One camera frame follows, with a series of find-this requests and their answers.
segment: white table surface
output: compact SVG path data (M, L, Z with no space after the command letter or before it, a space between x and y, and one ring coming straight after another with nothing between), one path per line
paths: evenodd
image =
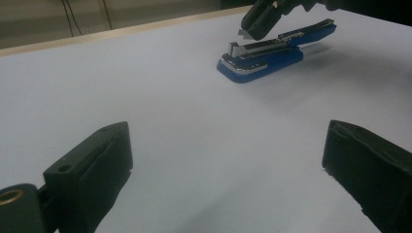
M216 69L243 14L0 57L0 187L34 183L100 127L127 120L134 168L97 232L378 232L323 169L328 123L412 151L412 29L317 6L336 32L252 83Z

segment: black cable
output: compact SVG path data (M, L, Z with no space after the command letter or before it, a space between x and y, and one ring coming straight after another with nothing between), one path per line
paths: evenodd
M70 13L72 14L72 18L75 21L76 27L79 30L80 35L83 35L82 31L80 30L79 24L76 22L75 15L73 14L72 7L70 6L69 0L66 0L67 6L69 6Z
M63 6L64 6L64 12L66 13L67 22L69 23L70 32L72 33L72 37L73 37L74 35L73 35L72 23L70 22L69 14L67 13L66 4L64 3L64 0L61 0L61 3L62 3Z

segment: blue stapler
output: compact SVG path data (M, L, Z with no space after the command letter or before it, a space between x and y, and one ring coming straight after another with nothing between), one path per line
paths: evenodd
M218 63L218 70L235 83L247 83L303 59L300 45L323 39L334 32L336 25L326 19L314 25L283 33L278 38L239 46L229 44Z

